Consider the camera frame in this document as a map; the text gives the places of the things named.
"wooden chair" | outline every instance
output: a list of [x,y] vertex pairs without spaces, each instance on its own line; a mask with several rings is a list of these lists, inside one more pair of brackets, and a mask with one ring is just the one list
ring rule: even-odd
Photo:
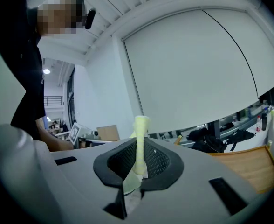
[[246,179],[258,193],[274,187],[274,159],[266,145],[240,152],[209,154]]

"black bottle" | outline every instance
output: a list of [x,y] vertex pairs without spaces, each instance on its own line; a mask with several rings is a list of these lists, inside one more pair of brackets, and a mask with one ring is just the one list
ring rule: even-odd
[[262,118],[262,130],[265,131],[267,129],[267,108],[264,108],[264,112],[261,115]]

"man in black shirt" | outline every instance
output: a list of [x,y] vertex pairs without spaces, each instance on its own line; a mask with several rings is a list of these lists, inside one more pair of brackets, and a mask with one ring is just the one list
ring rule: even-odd
[[34,140],[45,142],[50,151],[73,149],[70,142],[53,137],[40,126],[45,116],[42,59],[37,47],[41,36],[74,32],[82,27],[85,17],[83,0],[45,0],[35,8],[27,8],[26,0],[13,4],[0,24],[0,53],[26,90],[11,125],[21,128]]

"railing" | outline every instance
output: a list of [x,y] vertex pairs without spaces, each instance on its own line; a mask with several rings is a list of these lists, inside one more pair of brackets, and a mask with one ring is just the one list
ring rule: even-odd
[[62,96],[44,96],[44,106],[62,105]]

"black clothing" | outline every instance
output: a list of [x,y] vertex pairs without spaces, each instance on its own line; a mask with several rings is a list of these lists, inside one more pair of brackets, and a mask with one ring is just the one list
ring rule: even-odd
[[34,140],[40,136],[35,120],[45,116],[42,59],[37,47],[41,36],[36,31],[37,8],[28,9],[21,0],[0,24],[0,53],[26,90],[11,125],[21,128]]

